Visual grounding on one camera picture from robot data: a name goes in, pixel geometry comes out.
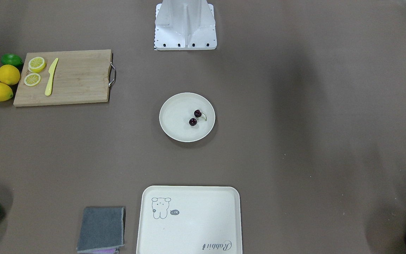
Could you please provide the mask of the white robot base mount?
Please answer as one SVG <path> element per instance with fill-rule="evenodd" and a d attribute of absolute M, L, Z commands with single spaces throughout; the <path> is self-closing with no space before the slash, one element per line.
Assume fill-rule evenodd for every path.
<path fill-rule="evenodd" d="M 155 10 L 155 50 L 217 48 L 214 6 L 206 0 L 163 0 Z"/>

